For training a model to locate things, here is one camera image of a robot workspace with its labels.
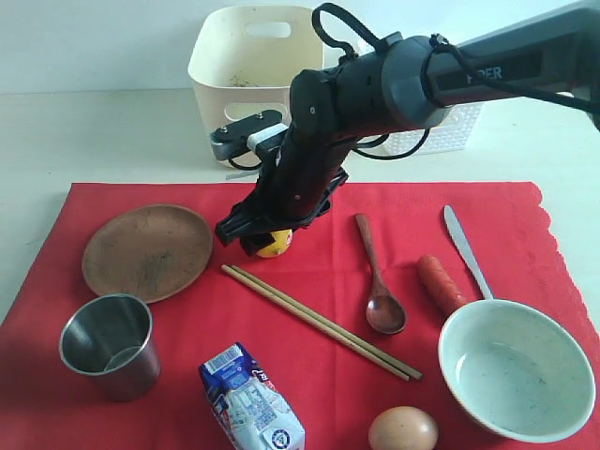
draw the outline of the ceramic bowl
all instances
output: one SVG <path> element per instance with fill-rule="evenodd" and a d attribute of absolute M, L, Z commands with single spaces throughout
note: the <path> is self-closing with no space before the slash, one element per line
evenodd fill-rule
<path fill-rule="evenodd" d="M 506 438 L 553 443 L 592 414 L 596 388 L 585 353 L 531 307 L 506 300 L 461 307 L 442 329 L 438 355 L 462 408 Z"/>

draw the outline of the knife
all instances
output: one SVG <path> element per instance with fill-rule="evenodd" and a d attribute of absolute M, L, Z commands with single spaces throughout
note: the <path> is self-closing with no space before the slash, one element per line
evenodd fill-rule
<path fill-rule="evenodd" d="M 462 257 L 462 261 L 464 261 L 465 264 L 467 264 L 467 267 L 469 267 L 469 270 L 471 270 L 471 273 L 477 282 L 477 286 L 479 286 L 479 290 L 484 295 L 484 298 L 493 299 L 494 296 L 492 295 L 491 290 L 486 283 L 486 279 L 479 268 L 479 264 L 477 264 L 475 255 L 473 255 L 471 246 L 469 246 L 469 241 L 467 241 L 467 236 L 465 235 L 465 232 L 462 231 L 462 227 L 460 226 L 460 222 L 458 222 L 457 215 L 454 214 L 452 206 L 449 204 L 443 208 L 443 220 L 445 221 L 446 228 L 450 233 L 452 242 L 454 242 L 458 253 Z"/>

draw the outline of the metal cup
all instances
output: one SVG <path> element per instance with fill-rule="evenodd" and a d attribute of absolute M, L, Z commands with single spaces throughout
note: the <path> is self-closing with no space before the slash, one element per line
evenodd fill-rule
<path fill-rule="evenodd" d="M 79 308 L 60 337 L 65 365 L 115 401 L 145 394 L 160 373 L 152 314 L 139 298 L 104 295 Z"/>

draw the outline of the red tablecloth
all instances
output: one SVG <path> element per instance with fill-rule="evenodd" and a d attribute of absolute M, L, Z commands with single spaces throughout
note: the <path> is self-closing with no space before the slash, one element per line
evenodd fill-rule
<path fill-rule="evenodd" d="M 94 298 L 83 282 L 82 254 L 109 219 L 149 203 L 179 203 L 211 226 L 251 185 L 74 185 L 17 300 L 0 328 L 0 448 L 229 449 L 203 397 L 197 366 L 243 342 L 290 401 L 307 429 L 308 450 L 368 450 L 371 420 L 397 405 L 428 411 L 438 422 L 438 450 L 517 450 L 475 425 L 445 386 L 436 346 L 443 317 L 417 280 L 414 262 L 437 255 L 465 295 L 480 297 L 446 236 L 451 203 L 499 298 L 518 300 L 561 322 L 600 373 L 600 345 L 569 277 L 541 194 L 529 183 L 349 184 L 330 214 L 295 234 L 274 260 L 249 260 L 238 245 L 215 251 L 189 288 L 151 306 L 162 373 L 145 397 L 106 401 L 85 378 L 63 367 L 60 331 Z M 370 217 L 383 277 L 408 311 L 406 330 L 383 337 L 365 321 L 370 274 L 353 214 Z M 238 264 L 321 314 L 425 373 L 404 382 L 268 300 L 223 275 Z M 600 448 L 600 415 L 578 435 L 547 449 Z"/>

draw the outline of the brown egg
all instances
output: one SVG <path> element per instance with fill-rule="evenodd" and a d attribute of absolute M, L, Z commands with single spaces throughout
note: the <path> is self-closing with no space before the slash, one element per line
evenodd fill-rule
<path fill-rule="evenodd" d="M 372 450 L 433 450 L 438 426 L 429 414 L 398 406 L 379 414 L 368 430 Z"/>

